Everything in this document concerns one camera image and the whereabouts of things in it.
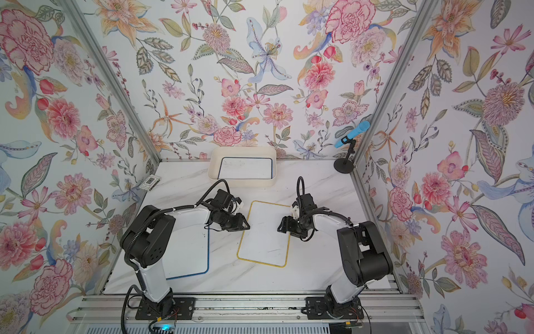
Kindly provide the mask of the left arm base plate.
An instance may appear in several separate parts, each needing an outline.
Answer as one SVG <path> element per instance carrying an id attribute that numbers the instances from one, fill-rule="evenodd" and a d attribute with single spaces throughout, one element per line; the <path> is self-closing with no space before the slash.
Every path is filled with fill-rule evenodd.
<path id="1" fill-rule="evenodd" d="M 155 303 L 143 297 L 136 312 L 136 320 L 192 320 L 196 298 L 173 298 Z"/>

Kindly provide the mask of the cream plastic storage box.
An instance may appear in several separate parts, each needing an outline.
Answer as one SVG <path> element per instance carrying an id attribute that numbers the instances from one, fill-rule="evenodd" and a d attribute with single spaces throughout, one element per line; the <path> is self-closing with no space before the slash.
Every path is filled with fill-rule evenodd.
<path id="1" fill-rule="evenodd" d="M 208 178 L 231 187 L 270 187 L 278 176 L 272 147 L 220 147 L 211 153 Z"/>

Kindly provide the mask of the black microphone stand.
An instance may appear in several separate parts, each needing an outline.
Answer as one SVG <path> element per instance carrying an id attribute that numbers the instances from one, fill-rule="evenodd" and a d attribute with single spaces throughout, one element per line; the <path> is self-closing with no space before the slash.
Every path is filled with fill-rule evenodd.
<path id="1" fill-rule="evenodd" d="M 335 145 L 336 148 L 348 145 L 348 150 L 345 157 L 336 159 L 334 162 L 335 171 L 341 174 L 349 174 L 354 169 L 354 163 L 350 159 L 350 156 L 355 153 L 355 139 L 341 139 Z"/>

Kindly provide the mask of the yellow-framed whiteboard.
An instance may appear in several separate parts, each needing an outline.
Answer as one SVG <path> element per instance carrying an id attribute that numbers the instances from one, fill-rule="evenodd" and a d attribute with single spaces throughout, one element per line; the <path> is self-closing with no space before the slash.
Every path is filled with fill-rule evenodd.
<path id="1" fill-rule="evenodd" d="M 237 258 L 284 268 L 289 254 L 290 235 L 278 232 L 278 227 L 289 213 L 290 207 L 287 205 L 253 201 L 247 216 L 250 229 L 241 236 Z"/>

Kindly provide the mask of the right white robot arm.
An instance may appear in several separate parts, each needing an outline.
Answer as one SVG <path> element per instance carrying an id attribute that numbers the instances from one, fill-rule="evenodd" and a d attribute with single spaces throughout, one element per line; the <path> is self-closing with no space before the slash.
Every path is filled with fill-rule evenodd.
<path id="1" fill-rule="evenodd" d="M 282 218 L 278 232 L 309 242 L 317 232 L 338 241 L 344 275 L 325 291 L 325 312 L 348 310 L 371 281 L 392 274 L 393 263 L 377 226 L 372 221 L 353 223 L 350 218 L 315 204 L 309 193 L 299 194 L 291 215 Z"/>

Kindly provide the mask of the small white card box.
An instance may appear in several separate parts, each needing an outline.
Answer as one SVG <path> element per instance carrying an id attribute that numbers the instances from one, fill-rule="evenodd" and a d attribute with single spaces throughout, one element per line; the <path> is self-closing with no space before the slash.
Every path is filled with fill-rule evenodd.
<path id="1" fill-rule="evenodd" d="M 159 176 L 150 175 L 139 185 L 139 188 L 145 191 L 151 191 L 160 181 L 161 178 Z"/>

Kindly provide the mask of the aluminium corner post right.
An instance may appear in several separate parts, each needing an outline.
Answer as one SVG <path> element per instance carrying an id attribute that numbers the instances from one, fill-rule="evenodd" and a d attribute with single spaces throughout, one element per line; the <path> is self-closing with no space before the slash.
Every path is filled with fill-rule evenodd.
<path id="1" fill-rule="evenodd" d="M 371 126 L 364 134 L 360 146 L 356 150 L 354 156 L 354 165 L 357 165 L 360 161 L 364 159 L 364 153 L 366 152 L 368 145 L 371 142 L 374 132 L 378 128 L 380 119 L 385 113 L 390 100 L 393 98 L 394 94 L 398 90 L 402 76 L 407 70 L 410 59 L 413 56 L 413 52 L 417 48 L 417 44 L 420 41 L 420 38 L 423 34 L 423 30 L 430 22 L 432 13 L 435 10 L 436 6 L 437 4 L 435 1 L 421 1 L 420 10 L 414 16 L 414 23 L 412 25 L 412 28 L 410 29 L 410 32 L 407 35 L 405 42 L 403 43 L 403 51 L 400 54 L 396 65 L 393 67 L 391 75 L 385 82 L 383 94 L 378 100 L 378 104 L 376 105 L 375 111 L 372 114 Z"/>

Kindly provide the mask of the aluminium corner post left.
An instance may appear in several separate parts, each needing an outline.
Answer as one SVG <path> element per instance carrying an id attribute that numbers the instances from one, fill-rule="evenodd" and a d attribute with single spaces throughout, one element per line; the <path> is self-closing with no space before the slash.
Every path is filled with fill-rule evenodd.
<path id="1" fill-rule="evenodd" d="M 82 11 L 78 7 L 76 1 L 59 0 L 58 2 L 66 17 L 71 20 L 75 31 L 80 35 L 81 41 L 88 48 L 88 54 L 93 58 L 97 67 L 102 71 L 102 76 L 106 85 L 125 112 L 126 119 L 138 135 L 140 142 L 144 146 L 145 152 L 152 160 L 161 163 L 161 155 L 157 152 L 150 140 L 140 118 L 134 110 L 134 106 L 121 86 L 121 83 L 118 81 L 117 76 L 115 76 L 113 66 L 108 62 L 107 57 L 102 51 L 102 48 L 86 22 L 86 19 L 83 17 Z"/>

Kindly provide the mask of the aluminium front rail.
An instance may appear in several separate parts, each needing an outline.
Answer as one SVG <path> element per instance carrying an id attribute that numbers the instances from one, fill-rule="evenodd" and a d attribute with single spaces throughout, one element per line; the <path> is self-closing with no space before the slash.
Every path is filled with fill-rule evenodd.
<path id="1" fill-rule="evenodd" d="M 191 320 L 169 319 L 155 325 L 164 333 L 429 333 L 420 303 L 393 289 L 360 295 L 363 320 L 309 320 L 302 313 L 307 294 L 193 294 Z M 82 299 L 68 333 L 147 332 L 147 321 L 124 308 L 122 295 Z"/>

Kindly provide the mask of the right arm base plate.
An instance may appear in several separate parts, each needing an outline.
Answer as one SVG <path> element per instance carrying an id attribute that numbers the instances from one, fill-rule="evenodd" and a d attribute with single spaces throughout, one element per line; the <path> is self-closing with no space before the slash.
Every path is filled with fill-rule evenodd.
<path id="1" fill-rule="evenodd" d="M 308 320 L 363 320 L 364 310 L 358 297 L 346 303 L 337 303 L 326 296 L 307 297 L 305 306 L 300 309 Z"/>

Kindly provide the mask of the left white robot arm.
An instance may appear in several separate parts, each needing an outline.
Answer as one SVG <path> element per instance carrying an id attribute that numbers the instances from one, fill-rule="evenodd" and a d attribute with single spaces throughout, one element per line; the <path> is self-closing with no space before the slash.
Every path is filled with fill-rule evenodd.
<path id="1" fill-rule="evenodd" d="M 239 197 L 219 189 L 214 198 L 203 197 L 194 205 L 167 209 L 153 205 L 143 207 L 120 241 L 125 263 L 134 270 L 143 297 L 159 304 L 172 296 L 172 289 L 166 282 L 163 257 L 178 216 L 207 228 L 217 224 L 222 231 L 239 232 L 250 229 L 246 218 L 239 213 L 242 204 Z"/>

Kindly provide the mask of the aluminium corner post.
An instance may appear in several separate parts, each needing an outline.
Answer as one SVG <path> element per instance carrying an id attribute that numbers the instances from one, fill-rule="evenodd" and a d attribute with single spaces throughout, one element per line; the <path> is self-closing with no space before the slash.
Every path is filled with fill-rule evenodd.
<path id="1" fill-rule="evenodd" d="M 140 118 L 134 110 L 134 106 L 121 86 L 121 83 L 118 81 L 117 76 L 115 76 L 113 66 L 108 62 L 107 57 L 102 51 L 102 48 L 86 22 L 86 19 L 83 17 L 82 11 L 78 7 L 76 1 L 59 0 L 58 2 L 66 17 L 71 20 L 75 31 L 80 35 L 81 41 L 88 48 L 88 54 L 93 58 L 97 67 L 102 71 L 102 76 L 106 85 L 125 112 L 126 119 L 138 135 L 140 142 L 144 146 L 145 152 L 152 160 L 161 163 L 161 155 L 157 152 L 150 140 Z"/>
<path id="2" fill-rule="evenodd" d="M 364 159 L 364 153 L 366 152 L 368 145 L 371 142 L 374 132 L 378 128 L 380 119 L 385 113 L 390 100 L 393 98 L 394 94 L 398 90 L 402 76 L 407 70 L 410 59 L 413 56 L 413 52 L 417 48 L 417 44 L 420 41 L 420 38 L 423 34 L 423 30 L 430 22 L 432 13 L 435 10 L 436 6 L 437 4 L 435 1 L 421 1 L 420 10 L 414 16 L 414 23 L 412 25 L 412 28 L 410 29 L 410 32 L 407 35 L 405 42 L 403 43 L 403 51 L 400 54 L 396 65 L 393 67 L 391 75 L 385 82 L 383 94 L 378 100 L 378 104 L 376 105 L 375 111 L 372 114 L 371 126 L 364 134 L 360 146 L 356 150 L 354 156 L 354 165 L 357 165 L 360 161 Z"/>

